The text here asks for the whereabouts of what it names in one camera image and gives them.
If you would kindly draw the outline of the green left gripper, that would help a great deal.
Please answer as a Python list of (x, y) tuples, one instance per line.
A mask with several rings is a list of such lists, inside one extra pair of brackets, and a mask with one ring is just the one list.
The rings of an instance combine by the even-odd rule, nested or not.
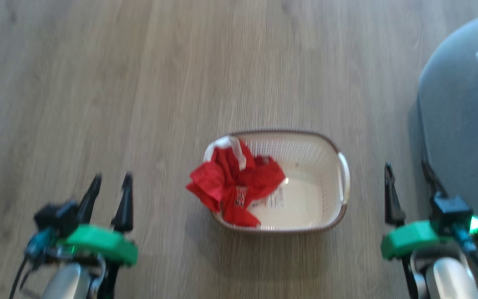
[(111, 221), (114, 231), (88, 225), (100, 192), (101, 180), (102, 174), (95, 175), (78, 206), (77, 220), (81, 225), (68, 237), (58, 239), (56, 244), (70, 248), (73, 252), (100, 254), (106, 260), (133, 266), (138, 261), (138, 248), (121, 234), (131, 232), (134, 227), (133, 174), (127, 172), (123, 180), (121, 201)]

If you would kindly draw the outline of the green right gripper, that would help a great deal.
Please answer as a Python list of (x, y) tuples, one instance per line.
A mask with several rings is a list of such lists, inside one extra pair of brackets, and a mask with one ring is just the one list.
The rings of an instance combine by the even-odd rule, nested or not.
[[(432, 196), (447, 198), (448, 192), (434, 172), (430, 163), (421, 161), (424, 179), (430, 187)], [(396, 178), (390, 162), (384, 168), (384, 215), (385, 223), (397, 227), (387, 233), (380, 244), (381, 255), (384, 260), (400, 259), (419, 250), (438, 243), (452, 240), (452, 236), (442, 236), (435, 232), (429, 220), (420, 220), (405, 224), (406, 214), (400, 206), (395, 187)]]

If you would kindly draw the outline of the grey upholstered seat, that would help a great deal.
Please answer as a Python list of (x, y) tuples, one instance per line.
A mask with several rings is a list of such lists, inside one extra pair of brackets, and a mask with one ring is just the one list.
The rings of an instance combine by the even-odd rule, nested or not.
[(444, 39), (423, 68), (417, 104), (426, 159), (478, 215), (478, 18)]

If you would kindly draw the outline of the white perforated laundry basket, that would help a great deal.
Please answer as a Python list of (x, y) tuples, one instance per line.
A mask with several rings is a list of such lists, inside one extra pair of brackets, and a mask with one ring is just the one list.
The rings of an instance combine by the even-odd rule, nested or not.
[(253, 130), (234, 132), (254, 156), (270, 156), (283, 169), (284, 208), (248, 208), (260, 227), (248, 228), (224, 221), (222, 227), (252, 235), (312, 233), (332, 229), (343, 219), (350, 198), (351, 178), (347, 159), (325, 135), (303, 130)]

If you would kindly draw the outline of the white barcode sticker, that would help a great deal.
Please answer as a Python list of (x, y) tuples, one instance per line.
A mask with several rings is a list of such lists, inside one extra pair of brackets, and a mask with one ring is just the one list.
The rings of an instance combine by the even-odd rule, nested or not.
[(284, 208), (285, 201), (284, 201), (284, 193), (283, 189), (278, 188), (273, 191), (270, 195), (262, 198), (254, 200), (251, 205), (249, 206), (250, 209), (254, 208)]

